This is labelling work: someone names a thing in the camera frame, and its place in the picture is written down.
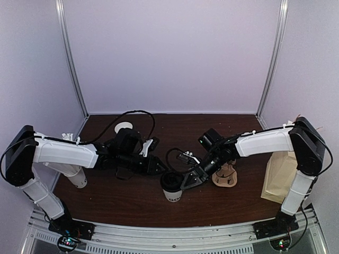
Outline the black plastic cup lid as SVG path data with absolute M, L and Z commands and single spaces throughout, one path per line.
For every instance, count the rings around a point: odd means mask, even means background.
M 176 172 L 166 172 L 160 178 L 160 185 L 167 192 L 178 192 L 181 190 L 184 176 Z

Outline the white paper cup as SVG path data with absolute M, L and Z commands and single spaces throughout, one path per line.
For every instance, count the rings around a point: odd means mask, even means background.
M 114 127 L 115 133 L 118 133 L 121 129 L 133 129 L 133 125 L 130 122 L 120 122 Z
M 177 202 L 181 199 L 184 176 L 176 172 L 164 173 L 160 178 L 163 193 L 169 202 Z

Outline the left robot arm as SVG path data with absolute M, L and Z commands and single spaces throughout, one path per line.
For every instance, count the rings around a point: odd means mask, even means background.
M 81 142 L 45 136 L 25 125 L 1 156 L 1 176 L 12 186 L 20 188 L 38 205 L 50 224 L 65 235 L 76 231 L 64 202 L 41 182 L 33 165 L 44 163 L 64 174 L 77 187 L 86 186 L 84 169 L 108 170 L 123 168 L 133 174 L 153 176 L 167 171 L 167 167 L 151 154 L 159 143 L 156 137 L 142 141 L 139 132 L 128 122 L 118 124 L 114 138 L 104 142 Z

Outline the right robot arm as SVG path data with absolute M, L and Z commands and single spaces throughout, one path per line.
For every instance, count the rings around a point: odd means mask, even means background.
M 290 125 L 228 138 L 222 137 L 215 129 L 209 129 L 198 140 L 207 154 L 184 174 L 183 191 L 203 184 L 224 164 L 235 159 L 262 153 L 294 152 L 297 172 L 271 225 L 272 230 L 279 234 L 292 225 L 302 201 L 322 173 L 327 148 L 324 139 L 305 117 L 298 117 Z

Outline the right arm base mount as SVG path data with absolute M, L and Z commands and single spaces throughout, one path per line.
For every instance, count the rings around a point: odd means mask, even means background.
M 291 232 L 299 229 L 295 217 L 290 219 L 278 219 L 256 222 L 253 224 L 256 238 L 268 238 L 270 246 L 275 251 L 286 251 L 292 245 Z

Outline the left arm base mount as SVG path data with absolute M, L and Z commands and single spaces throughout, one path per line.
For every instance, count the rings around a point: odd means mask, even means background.
M 73 219 L 50 219 L 48 229 L 60 234 L 57 240 L 57 247 L 60 251 L 72 252 L 82 243 L 82 240 L 92 239 L 95 225 Z

